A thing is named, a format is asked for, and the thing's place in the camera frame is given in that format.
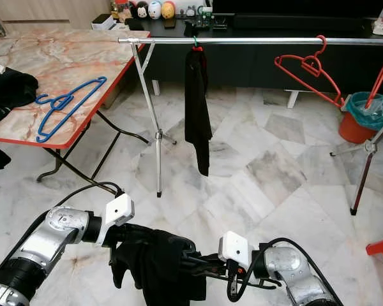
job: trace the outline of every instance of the television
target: television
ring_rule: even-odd
[[[213,14],[233,16],[234,29],[358,31],[382,9],[383,0],[213,0]]]
[[[383,0],[213,0],[215,14],[377,18]]]

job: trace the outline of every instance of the floor tile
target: floor tile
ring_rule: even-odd
[[[279,139],[305,143],[304,127],[297,119],[272,114],[268,118],[265,129]]]
[[[329,155],[332,150],[330,146],[311,146],[297,158],[309,184],[349,184],[342,161]]]
[[[313,93],[300,92],[287,109],[289,92],[211,87],[207,107],[213,139],[209,176],[200,175],[192,144],[184,140],[184,88],[161,84],[153,104],[164,132],[177,144],[161,146],[162,197],[156,197],[156,146],[120,136],[97,180],[111,180],[135,202],[132,223],[192,239],[203,254],[218,252],[228,230],[252,245],[276,237],[294,239],[326,275],[344,305],[383,306],[383,258],[367,256],[368,243],[383,239],[383,141],[373,160],[357,215],[349,207],[364,152],[332,158],[333,149],[351,147],[338,135],[342,114]],[[154,128],[140,87],[122,93],[102,112],[119,127],[153,140]],[[94,117],[69,160],[91,173],[115,132]],[[0,143],[13,159],[0,171],[0,262],[22,232],[43,211],[87,184],[44,150]],[[99,215],[113,195],[92,188],[67,205]],[[69,245],[31,305],[145,305],[129,272],[116,289],[109,250]],[[191,305],[232,305],[227,283],[207,280],[207,300]],[[247,288],[239,305],[289,306],[284,288]]]
[[[299,165],[280,144],[255,158],[247,165],[247,170],[275,205],[283,202],[306,180]]]

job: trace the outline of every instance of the black cloth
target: black cloth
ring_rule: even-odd
[[[184,137],[194,145],[199,172],[209,175],[209,140],[213,137],[206,103],[207,61],[203,51],[186,56]]]
[[[173,240],[176,236],[166,231],[150,230],[147,236],[147,243],[144,238],[129,239],[114,252],[111,267],[115,287],[121,287],[129,269],[148,306],[189,306],[190,300],[205,300],[206,277],[179,271],[187,243]]]
[[[6,117],[15,107],[20,107],[36,99],[38,81],[32,75],[21,73],[10,68],[0,74],[0,120]],[[0,169],[11,161],[0,150]]]

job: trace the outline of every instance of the blue hanger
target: blue hanger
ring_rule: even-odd
[[[47,100],[41,101],[42,98],[48,97],[49,95],[48,94],[41,94],[41,95],[39,95],[36,98],[36,103],[38,103],[38,104],[45,104],[45,103],[49,102],[50,105],[51,105],[51,109],[45,115],[44,119],[42,120],[42,122],[41,122],[41,124],[40,124],[40,126],[38,128],[38,134],[41,135],[41,136],[44,136],[44,138],[40,138],[39,136],[37,136],[36,141],[37,142],[46,142],[78,110],[78,108],[82,104],[84,104],[84,102],[87,101],[88,98],[91,97],[94,94],[94,92],[96,92],[106,81],[107,81],[107,78],[105,76],[100,76],[99,78],[96,78],[94,80],[91,80],[91,81],[88,81],[86,83],[83,83],[82,85],[79,85],[77,88],[73,89],[69,93],[62,94],[62,95],[60,95],[60,96],[58,96],[58,97],[56,97],[54,99],[47,99]],[[68,103],[71,102],[74,99],[74,96],[72,95],[74,92],[77,92],[81,88],[83,88],[83,87],[85,87],[85,86],[87,86],[89,84],[95,83],[95,82],[97,82],[99,84],[93,90],[91,90],[91,92],[89,94],[87,94],[84,97],[84,99],[82,99],[80,101],[80,103],[75,105],[75,107],[69,113],[66,114],[64,119],[61,120],[60,123],[57,124],[57,126],[50,133],[47,134],[47,133],[43,132],[43,128],[44,128],[45,123],[47,122],[48,118],[52,115],[52,113],[54,111],[56,111],[56,110],[63,110],[64,107],[66,107],[68,105]]]

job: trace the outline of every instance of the table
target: table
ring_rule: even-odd
[[[143,137],[123,131],[99,112],[111,90],[125,74],[133,62],[131,46],[117,42],[118,38],[145,38],[147,31],[92,31],[68,30],[14,32],[0,38],[0,64],[29,73],[37,78],[37,96],[48,94],[55,98],[66,94],[86,81],[104,76],[107,81],[65,122],[46,142],[38,143],[38,128],[45,114],[50,110],[49,103],[14,108],[0,121],[0,142],[17,143],[43,147],[56,159],[54,170],[43,173],[37,180],[54,174],[62,164],[88,182],[94,178],[105,162],[110,150],[120,134],[134,136],[148,143]],[[75,99],[62,111],[54,112],[45,125],[45,133],[53,128],[65,115],[94,87],[82,89],[74,94]],[[97,113],[117,135],[91,177],[84,175],[70,164],[66,158],[89,128],[91,118]],[[68,149],[61,156],[61,149]]]

